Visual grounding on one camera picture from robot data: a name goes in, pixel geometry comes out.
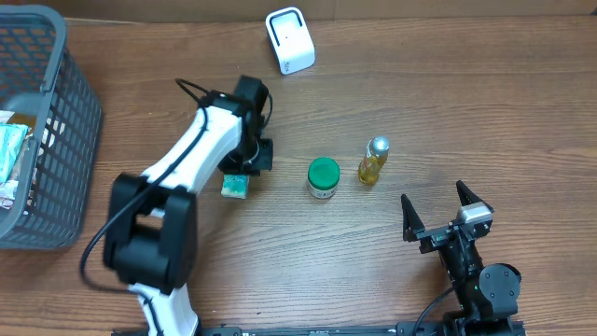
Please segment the glass bottle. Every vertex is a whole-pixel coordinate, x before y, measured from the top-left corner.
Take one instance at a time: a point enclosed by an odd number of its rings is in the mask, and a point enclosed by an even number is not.
[[[374,185],[380,177],[383,164],[388,160],[390,141],[385,136],[376,136],[369,140],[365,158],[358,166],[358,178],[361,182]]]

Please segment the gray plastic basket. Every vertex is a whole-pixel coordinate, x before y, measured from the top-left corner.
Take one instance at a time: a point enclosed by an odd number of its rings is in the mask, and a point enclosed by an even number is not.
[[[0,209],[0,248],[71,245],[83,228],[103,114],[53,9],[0,6],[0,109],[36,119],[16,200]]]

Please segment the yellow liquid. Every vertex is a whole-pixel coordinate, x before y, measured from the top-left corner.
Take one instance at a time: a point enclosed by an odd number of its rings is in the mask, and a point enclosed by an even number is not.
[[[387,160],[387,155],[382,157],[365,155],[361,164],[358,165],[358,179],[365,184],[374,185],[380,178],[380,172]]]

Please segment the small box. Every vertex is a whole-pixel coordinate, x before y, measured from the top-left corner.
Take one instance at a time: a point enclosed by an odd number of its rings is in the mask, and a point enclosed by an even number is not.
[[[292,74],[315,63],[315,47],[298,8],[274,11],[265,25],[282,74]]]
[[[249,192],[249,175],[224,175],[222,196],[246,199]]]

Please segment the bottle cap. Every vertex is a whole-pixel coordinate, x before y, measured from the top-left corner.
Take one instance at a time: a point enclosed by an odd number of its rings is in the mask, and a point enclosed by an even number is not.
[[[378,156],[387,155],[390,150],[390,140],[385,136],[376,136],[369,142],[369,150]]]
[[[340,167],[330,158],[315,159],[309,166],[307,178],[316,189],[334,189],[340,181]]]

